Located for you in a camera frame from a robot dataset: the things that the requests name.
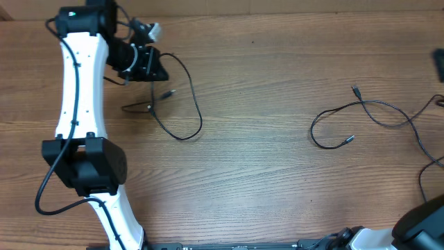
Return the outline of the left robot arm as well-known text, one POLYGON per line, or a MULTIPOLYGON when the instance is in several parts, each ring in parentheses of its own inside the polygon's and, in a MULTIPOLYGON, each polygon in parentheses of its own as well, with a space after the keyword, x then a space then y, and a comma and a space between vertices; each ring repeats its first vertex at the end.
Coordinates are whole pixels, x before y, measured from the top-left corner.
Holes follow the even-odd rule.
POLYGON ((116 35, 118 10, 115 1, 87 1, 55 16, 52 33, 64 66, 62 107, 55 137, 42 143, 42 156, 49 173, 93 208, 109 249, 147 249, 145 230, 126 195, 126 155, 105 129, 104 73, 111 66, 125 82, 147 83, 167 81, 169 75, 154 47, 159 25, 134 19, 133 34, 125 40, 116 35))

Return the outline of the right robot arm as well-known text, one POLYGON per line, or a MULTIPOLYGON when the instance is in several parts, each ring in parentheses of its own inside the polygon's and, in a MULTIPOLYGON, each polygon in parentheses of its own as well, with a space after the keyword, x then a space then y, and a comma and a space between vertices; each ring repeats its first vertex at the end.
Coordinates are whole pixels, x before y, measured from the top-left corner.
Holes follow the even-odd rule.
POLYGON ((443 107, 443 95, 435 94, 415 115, 408 116, 400 108, 379 100, 365 100, 362 98, 359 88, 352 86, 357 101, 344 106, 330 109, 331 113, 338 112, 349 106, 360 105, 366 114, 376 124, 386 128, 397 128, 406 124, 416 137, 418 145, 431 160, 418 174, 418 186, 423 199, 423 204, 405 214, 392 229, 372 230, 363 226, 344 228, 338 233, 326 235, 318 242, 306 246, 306 249, 442 249, 443 248, 443 196, 429 200, 423 190, 422 174, 432 165, 443 166, 443 158, 433 157, 423 145, 419 133, 413 123, 414 119, 431 104, 435 103, 443 107), (399 124, 385 124, 373 117, 366 105, 368 103, 381 104, 398 111, 404 116, 404 121, 399 124))

